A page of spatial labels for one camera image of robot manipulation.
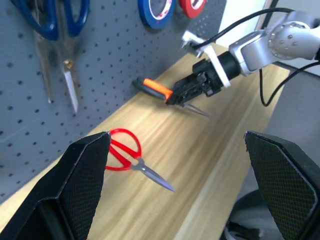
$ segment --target orange handle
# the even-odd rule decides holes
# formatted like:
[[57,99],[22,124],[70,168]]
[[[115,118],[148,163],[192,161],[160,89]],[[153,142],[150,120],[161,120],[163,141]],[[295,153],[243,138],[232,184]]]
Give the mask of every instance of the orange handle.
[[165,101],[167,101],[173,93],[173,91],[171,89],[166,88],[165,86],[161,85],[159,82],[151,80],[149,78],[144,79],[143,85],[145,85],[148,88],[151,88],[151,89],[155,90],[156,92],[164,95]]

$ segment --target red tape roll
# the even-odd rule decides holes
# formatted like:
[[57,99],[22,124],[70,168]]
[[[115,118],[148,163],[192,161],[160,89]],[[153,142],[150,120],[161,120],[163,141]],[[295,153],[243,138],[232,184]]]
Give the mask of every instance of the red tape roll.
[[200,15],[206,5],[207,0],[179,0],[184,14],[188,18],[196,18]]

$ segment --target wooden surface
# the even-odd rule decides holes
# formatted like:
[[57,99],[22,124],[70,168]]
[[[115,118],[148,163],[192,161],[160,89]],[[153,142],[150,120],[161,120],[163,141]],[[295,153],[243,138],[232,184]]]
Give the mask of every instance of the wooden surface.
[[[218,54],[225,48],[215,46]],[[190,74],[198,59],[187,55],[157,80],[168,87]],[[288,71],[264,70],[267,96]],[[168,107],[138,94],[89,134],[127,128],[141,141],[146,164],[175,188],[170,192],[135,171],[104,174],[89,240],[218,240],[249,167],[244,133],[263,131],[278,98],[265,108],[258,74],[240,76],[231,87],[192,103],[210,118]],[[127,138],[119,136],[124,143]],[[115,165],[113,156],[108,163]],[[35,183],[50,168],[0,206],[4,228]]]

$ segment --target floor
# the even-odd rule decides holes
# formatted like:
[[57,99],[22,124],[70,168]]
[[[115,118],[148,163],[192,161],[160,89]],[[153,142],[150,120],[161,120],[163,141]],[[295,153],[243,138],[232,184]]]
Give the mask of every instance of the floor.
[[[289,81],[277,102],[264,133],[296,143],[320,166],[320,77],[303,72]],[[253,168],[237,199],[258,189]]]

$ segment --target gray pegboard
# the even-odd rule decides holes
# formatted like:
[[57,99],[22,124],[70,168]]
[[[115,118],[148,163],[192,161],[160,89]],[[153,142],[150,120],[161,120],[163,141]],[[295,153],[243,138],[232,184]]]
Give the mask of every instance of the gray pegboard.
[[216,34],[225,5],[226,0],[209,0],[192,20],[177,6],[170,23],[154,31],[142,23],[137,0],[91,1],[76,45],[79,110],[74,114],[55,64],[54,103],[48,104],[32,29],[9,0],[0,1],[0,202],[133,97],[137,76],[156,79],[183,57],[186,29],[204,37]]

